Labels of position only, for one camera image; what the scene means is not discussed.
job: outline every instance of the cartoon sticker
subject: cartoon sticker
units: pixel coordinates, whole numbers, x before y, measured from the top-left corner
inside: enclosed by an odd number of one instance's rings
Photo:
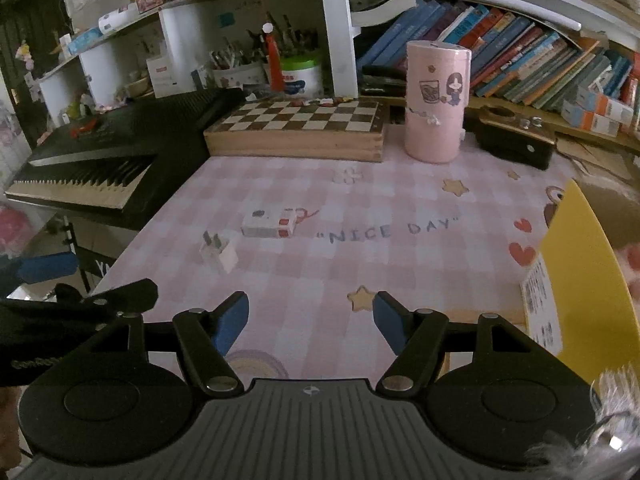
[[[460,94],[462,94],[463,79],[460,72],[454,72],[447,79],[447,95],[451,97],[449,104],[458,106],[460,104]]]
[[[440,82],[438,80],[420,81],[420,91],[425,103],[434,105],[440,100]]]

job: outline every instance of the pink tablecloth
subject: pink tablecloth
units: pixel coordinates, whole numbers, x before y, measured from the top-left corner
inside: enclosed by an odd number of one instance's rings
[[[468,136],[456,160],[434,166],[409,158],[401,134],[401,126],[389,128],[381,164],[210,158],[98,291],[151,278],[159,299],[145,320],[156,321],[244,290],[250,318],[230,355],[249,375],[277,369],[295,379],[368,377],[375,384],[390,365],[394,356],[372,313],[352,312],[348,301],[361,285],[454,319],[470,311],[523,319],[521,264],[546,232],[547,187],[573,176],[570,163],[555,155],[542,172],[498,160]],[[239,233],[247,213],[280,204],[306,217],[293,238],[239,235],[239,263],[229,275],[203,264],[205,229]]]

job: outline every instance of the book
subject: book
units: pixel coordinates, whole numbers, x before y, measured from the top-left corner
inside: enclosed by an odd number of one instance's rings
[[[543,34],[535,44],[527,49],[526,58],[522,59],[512,70],[509,70],[505,77],[490,81],[492,83],[487,88],[480,87],[482,95],[489,97],[493,94],[499,97],[504,95],[522,81],[527,79],[533,72],[542,67],[547,61],[552,59],[560,48],[563,48],[564,42],[561,38],[554,36],[552,32]]]
[[[443,5],[438,5],[438,8],[424,21],[422,25],[418,27],[415,32],[404,42],[404,44],[396,50],[386,66],[396,66],[406,56],[406,44],[409,41],[418,40],[427,33],[431,27],[444,15],[446,8]]]
[[[364,53],[364,56],[357,60],[356,69],[359,72],[362,70],[363,66],[373,63],[385,47],[393,41],[393,38],[406,28],[415,19],[422,7],[427,4],[424,0],[416,0],[416,3],[417,5],[414,8],[406,10],[400,14],[393,25],[391,25],[391,27],[389,27],[385,33],[380,36],[373,45],[371,45],[369,50]]]
[[[594,58],[595,54],[590,53],[584,57],[581,62],[577,63],[569,72],[561,77],[554,85],[543,93],[538,99],[534,101],[532,106],[540,110],[546,103],[548,103],[559,91],[567,86]]]
[[[476,95],[478,97],[489,97],[494,94],[498,88],[516,78],[518,76],[518,70],[526,67],[527,64],[533,62],[537,58],[540,58],[545,52],[549,51],[554,42],[558,41],[558,39],[559,36],[556,32],[545,34],[535,45],[532,46],[532,49],[521,56],[520,59],[507,69],[503,70],[502,73],[492,81],[480,87],[476,91]]]
[[[440,35],[438,36],[436,41],[444,41],[444,39],[450,34],[452,33],[453,30],[455,30],[455,28],[462,23],[462,21],[469,15],[471,14],[471,12],[473,12],[474,10],[474,6],[469,6],[467,7],[465,10],[462,11],[462,13],[455,19],[453,20],[453,22],[451,22],[451,24],[449,25],[449,27],[445,28]]]
[[[606,96],[610,96],[612,90],[618,84],[620,77],[622,77],[623,72],[626,71],[631,62],[626,57],[622,56],[622,54],[611,49],[607,50],[604,55],[611,60],[612,76],[603,88],[602,93]]]
[[[556,40],[550,50],[547,50],[542,56],[536,60],[532,60],[518,70],[518,75],[515,79],[518,80],[518,83],[508,92],[505,92],[503,97],[511,100],[525,88],[530,88],[536,81],[540,80],[538,75],[544,72],[567,48],[568,45],[565,40],[562,38]]]
[[[548,79],[544,80],[542,84],[537,85],[534,88],[534,91],[522,100],[524,104],[530,106],[533,101],[538,99],[544,92],[555,85],[558,80],[562,79],[566,73],[569,72],[569,70],[580,63],[593,51],[593,49],[599,46],[600,40],[594,40],[593,38],[580,38],[580,40],[578,40],[578,44],[580,45],[581,50],[579,50],[574,56],[567,59],[566,62],[562,64]]]
[[[628,66],[626,67],[625,71],[622,73],[622,75],[620,76],[620,78],[616,82],[615,86],[613,87],[613,90],[611,90],[610,97],[613,97],[614,99],[618,99],[620,97],[620,91],[622,90],[622,85],[628,79],[629,75],[631,74],[631,71],[632,71],[633,67],[634,66],[633,66],[632,63],[628,64]]]
[[[584,86],[588,88],[595,79],[602,74],[603,70],[610,66],[609,58],[604,54],[598,54],[595,59],[586,67],[585,70],[580,72],[571,84],[562,89],[556,97],[551,99],[551,102],[543,107],[543,110],[562,112],[562,103],[567,100],[569,102],[575,102],[578,86]]]
[[[404,27],[389,44],[378,54],[371,63],[374,66],[385,66],[392,59],[393,55],[403,46],[413,33],[429,19],[429,17],[440,7],[436,0],[429,0],[425,5],[420,6],[413,19]]]
[[[472,48],[474,43],[486,33],[488,33],[494,25],[504,16],[504,12],[494,7],[489,13],[469,31],[459,42],[459,46]]]
[[[483,70],[481,70],[470,83],[471,88],[475,87],[481,82],[484,82],[485,79],[495,77],[495,72],[498,70],[505,70],[508,68],[504,66],[505,63],[508,62],[516,62],[518,56],[524,54],[524,50],[530,44],[533,44],[540,36],[542,36],[543,31],[540,27],[534,27],[529,32],[526,32],[519,40],[511,45],[501,56],[498,56],[494,59],[489,65],[487,65]]]
[[[498,35],[504,31],[505,28],[509,27],[511,23],[516,19],[516,15],[513,12],[506,12],[503,17],[496,23],[493,28],[489,30],[481,38],[478,38],[476,42],[471,47],[471,52],[474,56],[477,56],[484,50],[484,48],[491,43]]]
[[[451,31],[451,33],[444,39],[444,42],[458,44],[458,42],[488,14],[489,9],[487,9],[483,4],[479,4],[454,30]]]
[[[416,5],[416,0],[382,0],[365,9],[352,12],[351,25],[353,27],[372,27],[390,22],[402,12],[413,9]]]
[[[545,69],[544,72],[536,74],[536,80],[527,88],[522,95],[518,95],[514,102],[522,102],[530,106],[533,101],[540,97],[551,85],[555,84],[570,67],[574,66],[575,59],[578,56],[576,51],[568,48],[554,62]]]
[[[471,76],[475,76],[487,66],[494,57],[498,56],[498,54],[507,48],[530,24],[531,22],[523,16],[519,16],[513,20],[482,52],[472,57]]]
[[[464,12],[466,9],[465,2],[456,2],[455,5],[451,6],[450,4],[446,4],[450,6],[450,9],[445,12],[444,16],[442,16],[431,30],[427,32],[422,39],[425,41],[434,41],[437,40],[439,35],[442,34],[442,31],[445,30],[453,21]]]

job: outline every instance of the orange book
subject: orange book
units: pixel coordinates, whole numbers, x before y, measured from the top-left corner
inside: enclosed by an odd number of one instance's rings
[[[463,46],[465,48],[471,48],[474,46],[474,43],[481,38],[486,33],[488,33],[493,26],[498,23],[502,17],[504,16],[504,12],[500,9],[496,9],[495,7],[491,9],[488,15],[484,17],[483,20],[472,28],[462,39],[458,42],[459,46]]]
[[[594,40],[593,38],[580,38],[578,41],[578,46],[582,49],[582,53],[580,56],[574,59],[574,62],[565,66],[561,72],[555,74],[549,81],[543,84],[540,88],[538,88],[533,94],[529,94],[524,97],[522,102],[527,106],[531,106],[533,101],[538,99],[543,93],[549,90],[553,85],[555,85],[569,70],[571,70],[574,66],[581,62],[584,57],[590,53],[594,48],[596,48],[600,44],[600,40]]]

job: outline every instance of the red object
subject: red object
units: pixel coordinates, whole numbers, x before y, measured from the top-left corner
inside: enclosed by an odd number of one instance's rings
[[[638,91],[638,78],[635,76],[629,76],[620,92],[620,100],[625,104],[633,108],[636,103],[636,92]]]
[[[466,36],[463,36],[463,38],[458,43],[459,46],[463,46],[465,48],[471,48],[472,46],[474,46],[474,43],[478,40],[478,38],[481,38],[486,33],[488,33],[489,30],[494,28],[494,25],[498,23],[503,16],[504,12],[502,12],[500,9],[495,9],[495,7],[491,9],[491,12],[489,12],[489,14],[486,15],[483,20],[480,20],[480,23],[472,28]]]
[[[71,132],[69,133],[69,135],[71,135],[74,139],[77,139],[79,134],[86,134],[86,133],[90,132],[91,130],[93,130],[95,128],[95,125],[97,124],[97,122],[98,122],[98,119],[97,118],[93,118],[87,124],[83,124],[82,126],[79,126],[78,128],[73,128],[71,130]]]
[[[536,250],[531,246],[527,246],[523,249],[520,244],[513,242],[509,244],[509,254],[514,260],[516,260],[519,266],[527,267],[536,257]]]
[[[470,83],[470,88],[473,88],[478,83],[481,83],[487,76],[498,70],[502,65],[517,56],[525,47],[533,43],[537,38],[542,35],[542,29],[540,27],[532,28],[527,34],[522,36],[519,41],[516,42],[507,52],[502,54],[498,59],[489,64],[481,73],[476,75]]]
[[[516,229],[519,229],[520,231],[523,231],[525,233],[530,233],[533,229],[531,227],[531,222],[529,222],[529,220],[527,220],[526,218],[516,220],[513,225],[516,227]]]
[[[271,72],[271,90],[274,92],[284,92],[284,78],[282,77],[282,69],[280,68],[280,53],[273,34],[265,33],[265,41],[267,42],[267,52],[269,56],[269,70]]]

